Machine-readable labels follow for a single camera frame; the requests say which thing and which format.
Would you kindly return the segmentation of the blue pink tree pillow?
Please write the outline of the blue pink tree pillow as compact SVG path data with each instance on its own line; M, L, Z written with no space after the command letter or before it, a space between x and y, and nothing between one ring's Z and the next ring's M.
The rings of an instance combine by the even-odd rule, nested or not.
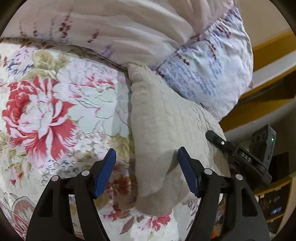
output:
M252 85L253 52L237 1L155 70L181 97L217 121L227 116Z

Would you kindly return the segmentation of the wooden shelf unit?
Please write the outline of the wooden shelf unit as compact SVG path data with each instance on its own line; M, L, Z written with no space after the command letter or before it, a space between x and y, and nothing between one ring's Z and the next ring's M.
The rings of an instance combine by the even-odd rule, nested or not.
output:
M295 172L271 183L268 187L257 188L254 191L266 219L271 240L279 232L283 217L287 212L293 178L295 178Z

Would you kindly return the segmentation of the floral quilted bedspread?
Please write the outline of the floral quilted bedspread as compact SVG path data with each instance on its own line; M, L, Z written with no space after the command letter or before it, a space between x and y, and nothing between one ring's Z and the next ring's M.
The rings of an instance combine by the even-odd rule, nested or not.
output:
M116 165L94 202L110 239L186 238L196 200L159 217L134 206L129 93L123 71L78 47L1 39L1 209L18 237L52 176L76 176L112 148Z

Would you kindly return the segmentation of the wooden headboard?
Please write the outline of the wooden headboard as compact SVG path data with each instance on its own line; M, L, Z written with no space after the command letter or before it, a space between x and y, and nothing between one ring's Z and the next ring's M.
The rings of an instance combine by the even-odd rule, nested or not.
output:
M295 100L295 35L285 32L253 48L253 87L222 119L224 132L252 123Z

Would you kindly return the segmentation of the beige cable knit sweater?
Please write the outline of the beige cable knit sweater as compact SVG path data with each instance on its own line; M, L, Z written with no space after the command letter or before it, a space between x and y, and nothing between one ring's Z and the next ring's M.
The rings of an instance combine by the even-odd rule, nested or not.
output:
M208 111L179 96L148 66L130 63L127 68L138 186L135 207L162 216L194 197L177 160L180 147L205 168L230 176L226 156L206 139L207 131L220 137L224 132Z

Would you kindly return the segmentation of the pink floral left pillow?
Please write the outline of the pink floral left pillow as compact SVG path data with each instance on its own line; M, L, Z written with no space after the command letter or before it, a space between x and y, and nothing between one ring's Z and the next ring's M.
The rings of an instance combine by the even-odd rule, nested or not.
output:
M1 1L4 38L91 49L125 66L162 63L232 1Z

